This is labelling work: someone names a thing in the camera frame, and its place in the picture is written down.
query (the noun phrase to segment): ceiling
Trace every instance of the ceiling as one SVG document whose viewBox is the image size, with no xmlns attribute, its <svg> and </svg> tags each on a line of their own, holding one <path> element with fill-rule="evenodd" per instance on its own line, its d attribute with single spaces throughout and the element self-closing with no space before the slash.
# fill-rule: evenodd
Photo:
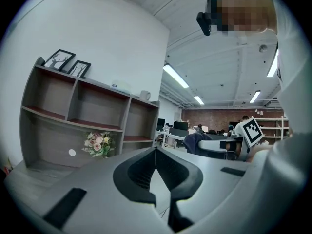
<svg viewBox="0 0 312 234">
<path fill-rule="evenodd" d="M 278 78 L 267 77 L 277 45 L 273 32 L 248 37 L 215 32 L 206 37 L 196 22 L 206 0 L 128 1 L 144 8 L 170 30 L 165 61 L 190 86 L 182 88 L 164 72 L 160 96 L 191 109 L 280 107 L 276 103 Z M 267 46 L 263 53 L 259 51 L 262 44 Z M 261 94 L 249 104 L 256 90 Z M 200 96 L 205 105 L 201 107 L 194 96 Z"/>
</svg>

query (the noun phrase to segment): small white sticker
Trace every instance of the small white sticker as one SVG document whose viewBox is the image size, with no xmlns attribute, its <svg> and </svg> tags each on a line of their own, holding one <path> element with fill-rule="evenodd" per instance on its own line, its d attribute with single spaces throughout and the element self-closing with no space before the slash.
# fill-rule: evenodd
<svg viewBox="0 0 312 234">
<path fill-rule="evenodd" d="M 68 151 L 70 156 L 75 156 L 76 155 L 76 151 L 74 149 L 69 149 Z"/>
</svg>

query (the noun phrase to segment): tree artwork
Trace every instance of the tree artwork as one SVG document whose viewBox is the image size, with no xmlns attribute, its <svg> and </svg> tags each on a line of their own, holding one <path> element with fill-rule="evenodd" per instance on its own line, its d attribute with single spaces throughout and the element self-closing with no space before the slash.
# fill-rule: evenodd
<svg viewBox="0 0 312 234">
<path fill-rule="evenodd" d="M 78 62 L 70 72 L 71 76 L 80 77 L 88 65 Z"/>
<path fill-rule="evenodd" d="M 57 64 L 58 62 L 65 62 L 67 59 L 68 59 L 68 56 L 65 56 L 65 58 L 63 60 L 58 59 L 57 60 L 57 57 L 60 55 L 60 53 L 57 53 L 55 54 L 53 57 L 52 57 L 52 64 L 49 66 L 50 68 L 54 68 L 55 64 Z"/>
</svg>

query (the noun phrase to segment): picture frame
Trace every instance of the picture frame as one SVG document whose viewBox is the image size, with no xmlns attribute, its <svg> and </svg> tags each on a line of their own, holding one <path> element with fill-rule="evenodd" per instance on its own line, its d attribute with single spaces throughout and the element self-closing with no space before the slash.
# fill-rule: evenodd
<svg viewBox="0 0 312 234">
<path fill-rule="evenodd" d="M 91 63 L 77 60 L 74 65 L 70 68 L 70 70 L 67 72 L 67 74 L 78 77 L 78 78 L 83 78 L 85 73 L 88 71 L 90 68 Z"/>
<path fill-rule="evenodd" d="M 63 67 L 72 59 L 76 54 L 66 50 L 59 49 L 53 53 L 48 60 L 44 63 L 47 68 L 61 71 Z"/>
</svg>

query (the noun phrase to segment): ceiling light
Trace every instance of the ceiling light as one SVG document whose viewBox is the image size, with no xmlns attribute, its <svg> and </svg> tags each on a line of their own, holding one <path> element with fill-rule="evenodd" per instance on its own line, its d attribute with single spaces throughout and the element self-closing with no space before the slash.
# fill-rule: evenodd
<svg viewBox="0 0 312 234">
<path fill-rule="evenodd" d="M 199 98 L 199 96 L 194 96 L 194 98 L 198 101 L 200 105 L 204 105 L 203 101 Z"/>
<path fill-rule="evenodd" d="M 166 64 L 164 66 L 164 70 L 171 75 L 183 88 L 188 88 L 189 85 L 182 79 L 181 76 L 178 75 L 178 73 L 170 66 L 169 64 Z"/>
<path fill-rule="evenodd" d="M 275 53 L 274 60 L 272 62 L 271 68 L 270 68 L 270 70 L 269 70 L 269 72 L 267 74 L 267 77 L 272 77 L 275 74 L 276 70 L 277 70 L 277 56 L 278 56 L 278 49 L 277 49 L 277 51 Z"/>
<path fill-rule="evenodd" d="M 260 90 L 257 90 L 252 98 L 252 100 L 249 103 L 253 103 L 255 101 L 255 99 L 257 99 L 257 97 L 259 96 L 259 94 L 261 93 Z"/>
</svg>

